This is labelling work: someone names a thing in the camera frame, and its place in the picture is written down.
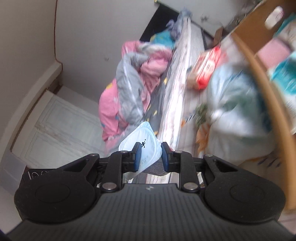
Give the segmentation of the white yogurt cup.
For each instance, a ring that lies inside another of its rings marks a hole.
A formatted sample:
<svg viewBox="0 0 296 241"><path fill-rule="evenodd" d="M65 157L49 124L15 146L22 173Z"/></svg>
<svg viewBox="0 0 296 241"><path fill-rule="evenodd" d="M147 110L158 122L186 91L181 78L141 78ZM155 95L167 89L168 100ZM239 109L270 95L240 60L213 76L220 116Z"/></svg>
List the white yogurt cup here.
<svg viewBox="0 0 296 241"><path fill-rule="evenodd" d="M158 161L162 156L161 142L156 138L154 131L145 121L141 123L132 133L130 133L119 145L119 151L131 151L135 143L139 142L141 147L141 156L138 161L136 172L127 172L124 174L126 179L133 179L145 169Z"/></svg>

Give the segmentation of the orange striped cloth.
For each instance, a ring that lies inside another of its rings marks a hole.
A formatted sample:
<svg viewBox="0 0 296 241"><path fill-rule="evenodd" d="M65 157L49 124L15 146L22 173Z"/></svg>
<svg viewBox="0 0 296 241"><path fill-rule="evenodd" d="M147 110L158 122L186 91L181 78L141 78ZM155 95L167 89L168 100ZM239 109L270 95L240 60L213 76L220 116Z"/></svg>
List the orange striped cloth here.
<svg viewBox="0 0 296 241"><path fill-rule="evenodd" d="M210 127L211 126L208 123L203 123L199 126L199 129L196 134L196 144L198 146L197 148L198 154L203 153L207 148Z"/></svg>

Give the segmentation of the pink striped cloth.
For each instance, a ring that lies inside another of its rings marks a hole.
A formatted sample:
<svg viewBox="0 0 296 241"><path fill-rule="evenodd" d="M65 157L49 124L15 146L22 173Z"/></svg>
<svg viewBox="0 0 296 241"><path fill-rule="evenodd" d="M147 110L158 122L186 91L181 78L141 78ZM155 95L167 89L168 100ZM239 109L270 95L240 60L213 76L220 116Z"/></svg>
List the pink striped cloth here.
<svg viewBox="0 0 296 241"><path fill-rule="evenodd" d="M274 38L265 44L255 56L267 69L274 68L290 55L290 48L281 40Z"/></svg>

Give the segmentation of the pink and grey duvet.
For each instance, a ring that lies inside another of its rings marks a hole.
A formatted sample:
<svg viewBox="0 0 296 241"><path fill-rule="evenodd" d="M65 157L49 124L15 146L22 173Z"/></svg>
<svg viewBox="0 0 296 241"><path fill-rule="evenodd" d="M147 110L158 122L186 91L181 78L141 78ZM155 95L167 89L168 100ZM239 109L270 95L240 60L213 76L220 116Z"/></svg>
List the pink and grey duvet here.
<svg viewBox="0 0 296 241"><path fill-rule="evenodd" d="M127 41L121 49L115 77L102 92L98 115L106 150L120 142L143 121L161 76L170 64L172 50L162 44Z"/></svg>

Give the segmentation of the green scrunchie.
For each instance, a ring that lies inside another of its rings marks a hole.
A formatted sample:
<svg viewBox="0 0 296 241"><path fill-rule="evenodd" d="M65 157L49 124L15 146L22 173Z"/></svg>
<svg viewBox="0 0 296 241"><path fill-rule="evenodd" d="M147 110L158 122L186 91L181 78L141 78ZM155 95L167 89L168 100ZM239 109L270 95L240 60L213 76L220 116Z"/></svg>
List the green scrunchie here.
<svg viewBox="0 0 296 241"><path fill-rule="evenodd" d="M202 103L196 107L196 127L199 128L206 121L208 106L206 103Z"/></svg>

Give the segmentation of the white closet door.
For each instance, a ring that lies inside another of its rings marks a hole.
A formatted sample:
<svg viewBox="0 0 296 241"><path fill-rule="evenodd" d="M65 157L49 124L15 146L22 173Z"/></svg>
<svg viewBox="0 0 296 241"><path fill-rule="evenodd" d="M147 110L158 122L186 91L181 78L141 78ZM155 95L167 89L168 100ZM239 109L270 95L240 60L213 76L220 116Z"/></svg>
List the white closet door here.
<svg viewBox="0 0 296 241"><path fill-rule="evenodd" d="M25 168L57 168L90 153L105 157L96 102L62 86L36 100L1 161L1 187L13 195Z"/></svg>

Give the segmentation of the red wet wipes pack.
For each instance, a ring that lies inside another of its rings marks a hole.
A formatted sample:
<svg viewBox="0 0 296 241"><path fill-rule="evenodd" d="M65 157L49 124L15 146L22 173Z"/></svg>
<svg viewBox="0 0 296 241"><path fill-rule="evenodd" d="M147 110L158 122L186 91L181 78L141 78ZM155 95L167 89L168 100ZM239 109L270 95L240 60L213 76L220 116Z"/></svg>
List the red wet wipes pack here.
<svg viewBox="0 0 296 241"><path fill-rule="evenodd" d="M201 53L191 67L186 79L188 89L204 90L207 88L221 56L220 46Z"/></svg>

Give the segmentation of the blue clothes pile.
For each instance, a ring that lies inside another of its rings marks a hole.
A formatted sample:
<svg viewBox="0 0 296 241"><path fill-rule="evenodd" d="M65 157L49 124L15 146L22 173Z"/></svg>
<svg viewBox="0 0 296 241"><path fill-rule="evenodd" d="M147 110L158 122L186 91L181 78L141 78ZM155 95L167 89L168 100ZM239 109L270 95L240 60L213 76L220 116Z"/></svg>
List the blue clothes pile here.
<svg viewBox="0 0 296 241"><path fill-rule="evenodd" d="M175 42L180 38L183 28L184 18L191 18L192 12L184 8L180 11L177 20L169 20L166 29L160 33L154 34L150 42L152 44L164 45L167 48L174 49Z"/></svg>

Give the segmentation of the black bed headboard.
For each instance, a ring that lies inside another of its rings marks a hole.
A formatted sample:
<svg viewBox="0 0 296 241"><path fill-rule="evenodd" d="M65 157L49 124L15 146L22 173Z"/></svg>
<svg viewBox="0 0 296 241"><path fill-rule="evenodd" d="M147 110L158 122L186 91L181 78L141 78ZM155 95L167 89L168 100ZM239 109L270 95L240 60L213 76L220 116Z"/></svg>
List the black bed headboard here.
<svg viewBox="0 0 296 241"><path fill-rule="evenodd" d="M177 11L161 2L156 2L155 5L157 6L157 10L140 37L142 42L148 42L154 34L164 31L168 21L177 20L179 15ZM206 50L219 44L219 42L215 40L214 37L210 35L201 25L197 24L195 21L191 21L191 23L201 29L204 47Z"/></svg>

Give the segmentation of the brown cardboard box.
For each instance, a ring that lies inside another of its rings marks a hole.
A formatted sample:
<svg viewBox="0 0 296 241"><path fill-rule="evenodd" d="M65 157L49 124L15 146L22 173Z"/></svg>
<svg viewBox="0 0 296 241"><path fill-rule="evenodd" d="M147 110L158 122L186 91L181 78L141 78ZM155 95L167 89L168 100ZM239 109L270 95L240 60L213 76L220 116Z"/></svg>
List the brown cardboard box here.
<svg viewBox="0 0 296 241"><path fill-rule="evenodd" d="M283 9L283 17L269 30L265 26L265 21L278 6ZM250 65L271 117L283 165L282 185L286 196L285 209L288 211L295 210L295 135L290 132L292 125L280 93L270 82L266 68L255 54L272 39L283 20L294 11L295 1L262 1L230 33Z"/></svg>

